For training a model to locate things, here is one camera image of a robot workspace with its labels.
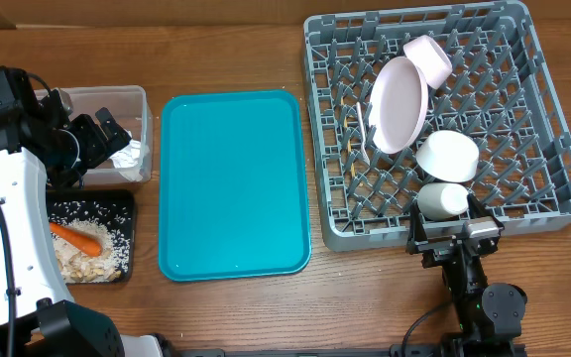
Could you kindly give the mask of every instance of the orange carrot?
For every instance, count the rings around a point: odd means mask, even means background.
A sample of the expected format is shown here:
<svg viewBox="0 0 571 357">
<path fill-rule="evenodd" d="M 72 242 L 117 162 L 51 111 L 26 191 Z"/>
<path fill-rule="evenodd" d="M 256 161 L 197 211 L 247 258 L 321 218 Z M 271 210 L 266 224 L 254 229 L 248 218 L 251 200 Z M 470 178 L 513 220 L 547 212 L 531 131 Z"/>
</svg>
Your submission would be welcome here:
<svg viewBox="0 0 571 357">
<path fill-rule="evenodd" d="M 90 257 L 98 257 L 103 250 L 100 243 L 92 238 L 71 229 L 61 227 L 56 223 L 50 222 L 50 230 Z"/>
</svg>

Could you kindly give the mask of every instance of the wooden table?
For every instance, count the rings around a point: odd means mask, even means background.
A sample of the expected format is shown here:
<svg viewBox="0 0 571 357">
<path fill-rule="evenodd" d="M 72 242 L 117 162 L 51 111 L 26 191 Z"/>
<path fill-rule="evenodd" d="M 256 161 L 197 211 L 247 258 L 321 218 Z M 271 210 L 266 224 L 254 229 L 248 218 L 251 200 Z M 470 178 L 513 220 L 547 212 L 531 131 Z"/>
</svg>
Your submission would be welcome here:
<svg viewBox="0 0 571 357">
<path fill-rule="evenodd" d="M 571 20 L 535 24 L 571 130 Z M 404 249 L 325 248 L 302 99 L 313 237 L 307 268 L 293 276 L 198 284 L 174 284 L 158 269 L 163 106 L 181 94 L 232 90 L 284 88 L 303 98 L 302 39 L 302 26 L 0 31 L 0 64 L 38 73 L 52 86 L 142 85 L 156 117 L 153 177 L 132 187 L 139 206 L 134 274 L 125 285 L 71 287 L 78 303 L 109 315 L 122 333 L 156 331 L 181 349 L 261 350 L 385 348 L 449 298 L 440 270 L 423 270 Z M 529 296 L 518 341 L 531 355 L 571 356 L 571 226 L 500 245 L 484 267 L 490 282 L 519 285 Z M 456 328 L 451 309 L 423 323 L 412 341 L 435 342 Z"/>
</svg>

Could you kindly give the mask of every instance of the gray dish rack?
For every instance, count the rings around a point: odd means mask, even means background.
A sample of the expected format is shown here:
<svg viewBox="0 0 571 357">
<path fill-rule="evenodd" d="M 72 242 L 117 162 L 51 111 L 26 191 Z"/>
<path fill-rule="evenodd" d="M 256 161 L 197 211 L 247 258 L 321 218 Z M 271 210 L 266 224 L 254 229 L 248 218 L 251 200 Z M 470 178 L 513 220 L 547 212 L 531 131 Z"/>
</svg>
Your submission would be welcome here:
<svg viewBox="0 0 571 357">
<path fill-rule="evenodd" d="M 453 74 L 429 89 L 424 127 L 409 148 L 386 155 L 371 140 L 375 128 L 368 129 L 366 165 L 355 104 L 367 106 L 367 122 L 376 75 L 421 35 L 445 50 Z M 416 164 L 415 152 L 436 130 L 456 130 L 478 145 L 477 175 L 466 186 L 504 222 L 506 235 L 571 222 L 571 135 L 522 3 L 312 16 L 304 36 L 319 209 L 331 250 L 405 243 L 408 209 L 434 181 Z M 438 237 L 459 232 L 468 212 L 443 222 L 420 219 Z"/>
</svg>

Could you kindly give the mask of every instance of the teal tray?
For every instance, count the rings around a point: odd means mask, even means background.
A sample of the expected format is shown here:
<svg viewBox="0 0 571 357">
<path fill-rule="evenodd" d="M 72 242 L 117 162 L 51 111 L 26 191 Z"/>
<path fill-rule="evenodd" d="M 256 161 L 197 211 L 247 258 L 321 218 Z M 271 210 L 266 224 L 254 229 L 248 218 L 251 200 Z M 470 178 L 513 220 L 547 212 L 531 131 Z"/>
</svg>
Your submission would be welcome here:
<svg viewBox="0 0 571 357">
<path fill-rule="evenodd" d="M 193 282 L 296 273 L 311 255 L 296 99 L 179 96 L 163 111 L 160 269 Z"/>
</svg>

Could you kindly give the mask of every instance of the transparent container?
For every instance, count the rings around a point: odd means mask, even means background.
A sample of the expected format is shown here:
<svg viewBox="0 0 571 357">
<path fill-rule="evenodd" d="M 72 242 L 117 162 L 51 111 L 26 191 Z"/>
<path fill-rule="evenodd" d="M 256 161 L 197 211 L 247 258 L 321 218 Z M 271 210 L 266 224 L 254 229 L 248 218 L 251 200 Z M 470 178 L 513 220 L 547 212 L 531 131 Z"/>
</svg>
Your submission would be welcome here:
<svg viewBox="0 0 571 357">
<path fill-rule="evenodd" d="M 153 114 L 147 104 L 147 93 L 138 85 L 98 86 L 61 88 L 69 94 L 74 112 L 73 120 L 80 114 L 88 114 L 95 119 L 98 109 L 109 109 L 116 122 L 131 133 L 132 143 L 140 142 L 140 153 L 132 150 L 132 161 L 117 168 L 109 159 L 98 168 L 87 171 L 83 179 L 85 185 L 145 182 L 151 178 Z M 38 98 L 46 96 L 45 90 L 35 91 Z"/>
</svg>

